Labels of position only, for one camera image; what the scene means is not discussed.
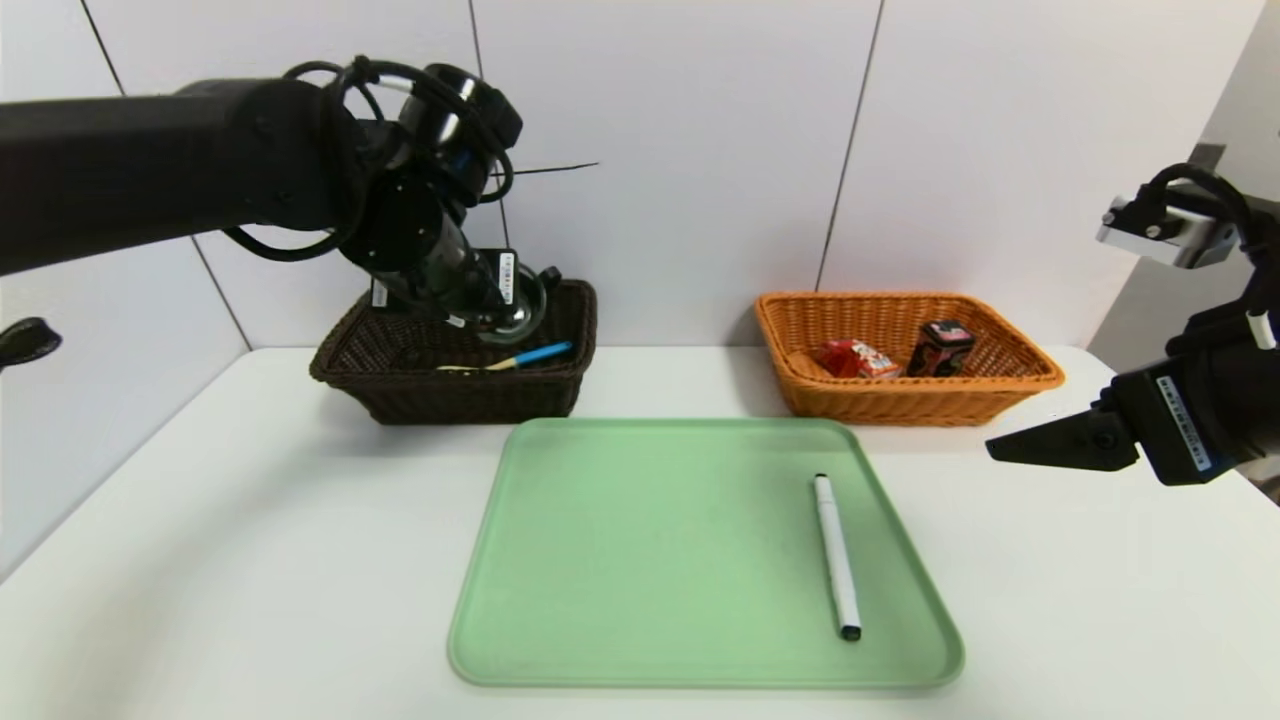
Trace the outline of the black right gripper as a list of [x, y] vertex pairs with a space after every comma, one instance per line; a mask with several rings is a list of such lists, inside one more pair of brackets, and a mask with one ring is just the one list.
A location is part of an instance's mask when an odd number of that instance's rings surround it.
[[1116, 375], [1117, 413], [1091, 409], [986, 441], [991, 459], [1119, 471], [1140, 445], [1165, 486], [1207, 483], [1279, 451], [1279, 354], [1252, 342], [1198, 348]]

